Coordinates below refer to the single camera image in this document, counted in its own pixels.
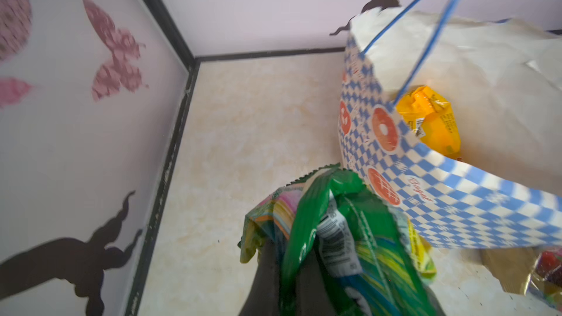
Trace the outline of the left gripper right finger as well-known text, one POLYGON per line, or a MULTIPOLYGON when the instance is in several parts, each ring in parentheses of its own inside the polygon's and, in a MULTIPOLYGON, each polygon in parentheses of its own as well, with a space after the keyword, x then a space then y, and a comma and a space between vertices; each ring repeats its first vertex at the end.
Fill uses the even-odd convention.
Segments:
POLYGON ((317 255, 312 250, 301 265, 296 279, 298 316, 336 316, 321 274, 317 255))

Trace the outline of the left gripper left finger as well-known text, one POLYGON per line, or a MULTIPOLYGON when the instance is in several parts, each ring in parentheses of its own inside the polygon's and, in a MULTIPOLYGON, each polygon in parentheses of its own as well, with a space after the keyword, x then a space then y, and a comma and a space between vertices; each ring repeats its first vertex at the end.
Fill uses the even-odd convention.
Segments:
POLYGON ((262 250, 255 278, 239 315, 279 315, 280 265, 275 245, 267 241, 262 250))

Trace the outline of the green striped snack packet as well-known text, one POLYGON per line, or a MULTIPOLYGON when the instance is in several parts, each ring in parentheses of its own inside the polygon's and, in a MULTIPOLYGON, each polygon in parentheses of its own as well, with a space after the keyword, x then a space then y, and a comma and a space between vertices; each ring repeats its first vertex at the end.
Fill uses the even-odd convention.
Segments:
POLYGON ((353 171, 327 165, 278 188, 244 218, 240 260, 267 241, 280 265, 279 315, 297 315, 296 279, 314 250, 336 315, 442 315, 430 247, 353 171))

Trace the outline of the yellow snack packet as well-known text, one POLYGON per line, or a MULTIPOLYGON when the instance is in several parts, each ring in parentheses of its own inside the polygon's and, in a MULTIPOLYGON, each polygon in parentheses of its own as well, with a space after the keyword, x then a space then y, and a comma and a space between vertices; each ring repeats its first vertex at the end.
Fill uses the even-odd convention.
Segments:
POLYGON ((461 139, 450 102, 429 86, 420 86, 397 103, 398 113, 426 146, 443 156, 461 159, 461 139))

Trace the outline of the gold candy bag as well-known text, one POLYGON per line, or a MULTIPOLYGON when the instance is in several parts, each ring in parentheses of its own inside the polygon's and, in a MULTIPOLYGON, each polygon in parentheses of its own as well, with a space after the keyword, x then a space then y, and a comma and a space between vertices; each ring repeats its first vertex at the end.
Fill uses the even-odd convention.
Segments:
POLYGON ((532 295, 561 311, 560 247, 488 249, 479 255, 504 292, 532 295))

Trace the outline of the blue checkered paper bag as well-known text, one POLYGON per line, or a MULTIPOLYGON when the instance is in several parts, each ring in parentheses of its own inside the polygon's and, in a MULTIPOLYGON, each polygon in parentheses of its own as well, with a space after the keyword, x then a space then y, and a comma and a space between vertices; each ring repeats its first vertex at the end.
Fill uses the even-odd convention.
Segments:
POLYGON ((345 47, 345 167, 434 247, 561 244, 561 38, 525 21, 369 10, 345 47))

